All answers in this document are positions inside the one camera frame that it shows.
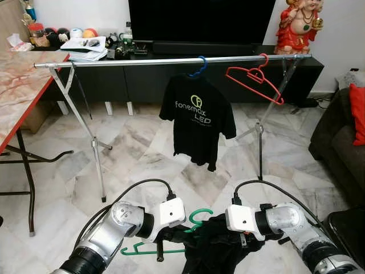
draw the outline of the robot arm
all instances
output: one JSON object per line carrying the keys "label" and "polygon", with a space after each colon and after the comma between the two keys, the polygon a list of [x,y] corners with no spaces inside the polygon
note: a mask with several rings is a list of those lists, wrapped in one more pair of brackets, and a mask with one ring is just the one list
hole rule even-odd
{"label": "robot arm", "polygon": [[[225,215],[229,230],[250,232],[258,241],[284,232],[313,274],[365,274],[320,229],[310,225],[303,211],[293,203],[266,206],[260,211],[234,204],[228,207]],[[183,201],[175,195],[156,206],[151,213],[141,207],[116,202],[101,222],[85,233],[69,259],[52,274],[103,273],[124,237],[138,236],[148,243],[157,242],[157,261],[162,261],[159,232],[185,221]]]}
{"label": "robot arm", "polygon": [[86,232],[69,259],[53,274],[101,274],[116,255],[124,237],[138,236],[153,243],[162,228],[174,227],[185,221],[180,198],[158,205],[152,213],[117,202],[99,224]]}
{"label": "robot arm", "polygon": [[293,203],[282,203],[261,211],[231,205],[226,210],[226,222],[229,230],[251,232],[259,241],[265,240],[265,235],[284,232],[314,274],[365,273],[320,229],[310,225],[303,211]]}

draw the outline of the jar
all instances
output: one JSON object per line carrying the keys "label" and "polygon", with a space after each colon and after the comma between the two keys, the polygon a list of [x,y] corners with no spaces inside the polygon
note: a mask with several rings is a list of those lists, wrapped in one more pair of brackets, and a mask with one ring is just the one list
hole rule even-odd
{"label": "jar", "polygon": [[41,23],[32,23],[28,25],[31,37],[42,37],[44,36],[44,27]]}

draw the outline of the orange ball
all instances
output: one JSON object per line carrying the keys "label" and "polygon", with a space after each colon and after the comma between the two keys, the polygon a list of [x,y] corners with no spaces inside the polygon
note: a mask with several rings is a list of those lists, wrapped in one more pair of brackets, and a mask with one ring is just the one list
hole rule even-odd
{"label": "orange ball", "polygon": [[93,38],[97,37],[98,34],[96,33],[96,30],[94,29],[85,29],[84,33],[82,34],[82,38]]}

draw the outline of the statue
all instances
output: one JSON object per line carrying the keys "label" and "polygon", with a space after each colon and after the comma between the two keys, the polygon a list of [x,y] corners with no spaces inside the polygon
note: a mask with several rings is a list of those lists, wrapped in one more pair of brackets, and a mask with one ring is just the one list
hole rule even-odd
{"label": "statue", "polygon": [[276,54],[309,52],[309,40],[314,41],[317,31],[323,28],[323,19],[318,18],[324,0],[286,0],[289,7],[281,13],[280,29],[277,32]]}

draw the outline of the green hanger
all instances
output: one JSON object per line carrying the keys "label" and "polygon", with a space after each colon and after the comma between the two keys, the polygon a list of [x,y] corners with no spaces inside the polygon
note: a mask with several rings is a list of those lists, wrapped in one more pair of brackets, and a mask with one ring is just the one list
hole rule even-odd
{"label": "green hanger", "polygon": [[[197,209],[195,210],[193,213],[190,214],[189,216],[189,221],[191,221],[193,224],[195,224],[191,229],[185,230],[185,233],[192,233],[195,229],[197,229],[198,227],[201,227],[203,225],[202,221],[195,221],[194,220],[194,216],[200,212],[208,212],[210,214],[213,214],[213,211],[211,211],[210,209],[207,208],[201,208],[201,209]],[[133,245],[133,249],[135,250],[134,252],[126,252],[128,247],[124,247],[120,250],[120,253],[122,255],[126,255],[126,256],[131,256],[131,255],[147,255],[147,254],[157,254],[157,251],[139,251],[138,247],[140,247],[141,245],[144,245],[144,243],[140,242],[140,243],[136,243]],[[184,249],[177,249],[177,250],[164,250],[164,253],[179,253],[179,252],[185,252]]]}
{"label": "green hanger", "polygon": [[[120,250],[120,253],[122,255],[127,255],[127,256],[131,256],[131,255],[147,255],[147,254],[157,254],[157,251],[139,251],[138,247],[144,245],[144,243],[140,242],[140,243],[136,243],[135,245],[133,245],[134,248],[134,252],[126,252],[126,250],[128,249],[128,247],[122,248]],[[179,252],[185,252],[184,249],[178,249],[178,250],[164,250],[164,253],[179,253]]]}
{"label": "green hanger", "polygon": [[189,221],[191,221],[195,225],[191,229],[185,230],[184,232],[192,233],[193,231],[195,231],[195,229],[197,229],[198,227],[201,227],[203,225],[202,221],[195,221],[194,220],[194,216],[197,215],[200,212],[208,212],[209,214],[213,214],[213,211],[211,211],[210,209],[207,209],[207,208],[201,208],[201,209],[195,210],[189,216]]}

